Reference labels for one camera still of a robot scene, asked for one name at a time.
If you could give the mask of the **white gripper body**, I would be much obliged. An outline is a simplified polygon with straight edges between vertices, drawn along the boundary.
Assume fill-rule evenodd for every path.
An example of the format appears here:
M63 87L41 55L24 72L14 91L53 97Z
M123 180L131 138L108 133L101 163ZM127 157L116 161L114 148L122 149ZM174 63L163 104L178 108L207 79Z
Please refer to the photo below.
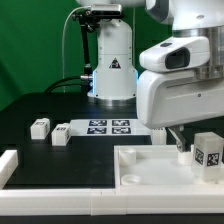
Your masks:
M182 125L224 115L224 78L200 80L210 59L206 37L171 37L140 54L137 117L146 127Z

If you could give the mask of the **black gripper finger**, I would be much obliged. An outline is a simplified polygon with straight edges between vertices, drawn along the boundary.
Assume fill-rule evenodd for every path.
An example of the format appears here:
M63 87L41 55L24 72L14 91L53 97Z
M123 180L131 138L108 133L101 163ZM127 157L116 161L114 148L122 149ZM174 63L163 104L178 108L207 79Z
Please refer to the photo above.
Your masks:
M183 153L185 151L185 143L186 140L183 137L181 133L181 127L180 126L172 126L169 127L168 130L176 140L176 146L179 152Z

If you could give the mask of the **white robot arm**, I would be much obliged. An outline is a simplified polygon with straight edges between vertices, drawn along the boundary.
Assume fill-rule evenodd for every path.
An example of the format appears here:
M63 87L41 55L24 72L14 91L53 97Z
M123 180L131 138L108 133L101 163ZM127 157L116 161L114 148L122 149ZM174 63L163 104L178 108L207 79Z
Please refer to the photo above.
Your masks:
M172 27L172 35L139 54L137 117L165 127L186 152L181 127L224 115L224 0L130 0Z

